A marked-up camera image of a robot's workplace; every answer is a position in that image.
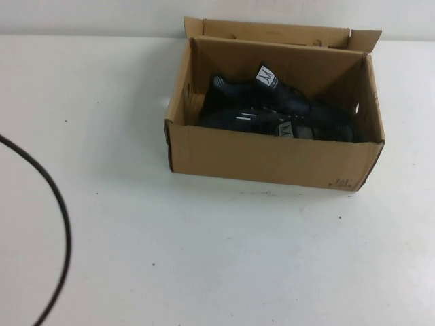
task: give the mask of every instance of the box lid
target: box lid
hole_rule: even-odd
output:
[[[336,27],[232,22],[184,17],[186,36],[201,35],[301,46],[321,46],[370,53],[382,31]]]

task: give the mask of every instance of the shoe tongue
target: shoe tongue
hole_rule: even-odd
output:
[[[279,81],[278,78],[275,77],[275,74],[265,64],[261,64],[255,78],[255,83],[258,87],[273,92]]]

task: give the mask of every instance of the box flap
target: box flap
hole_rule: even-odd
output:
[[[369,83],[370,83],[370,87],[368,89],[372,94],[372,96],[370,98],[373,99],[374,106],[375,106],[375,110],[373,110],[376,114],[375,124],[376,124],[376,127],[378,128],[379,140],[381,143],[385,144],[385,133],[383,130],[381,111],[379,109],[378,92],[376,89],[375,72],[373,69],[372,56],[367,56],[367,63],[368,64],[366,66],[366,70],[367,70]]]
[[[381,33],[382,31],[379,30],[358,31],[353,29],[351,31],[347,49],[371,53],[373,48],[375,48]]]
[[[194,91],[205,94],[210,76],[232,82],[253,79],[262,60],[284,83],[308,97],[350,109],[365,54],[338,49],[235,41],[201,36],[192,39]]]
[[[174,91],[171,96],[171,100],[169,101],[168,109],[165,116],[165,120],[168,120],[170,122],[176,122],[179,124],[183,124],[184,118],[183,110],[180,110],[179,108],[183,105],[183,90],[185,88],[184,84],[186,75],[188,74],[188,70],[190,69],[190,51],[190,44],[187,41],[184,48],[183,57],[181,58],[178,75],[175,80]]]
[[[381,31],[352,31],[351,33],[347,28],[201,20],[191,17],[184,18],[184,29],[188,38],[204,35],[362,52],[371,52],[381,34]]]

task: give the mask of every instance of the white surface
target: white surface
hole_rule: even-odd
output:
[[[0,37],[0,132],[71,213],[46,325],[435,324],[435,43],[377,45],[387,145],[356,194],[170,173],[162,120],[183,46]],[[41,177],[5,147],[0,163],[0,325],[30,325],[63,229]]]
[[[174,37],[184,34],[183,15],[435,40],[433,0],[0,0],[0,33]]]

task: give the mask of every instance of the white table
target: white table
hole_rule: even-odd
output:
[[[46,325],[435,324],[435,43],[377,45],[387,142],[356,194],[172,174],[162,121],[183,46],[0,37],[0,133],[71,214]],[[0,146],[0,167],[0,325],[27,326],[63,225],[31,166]]]

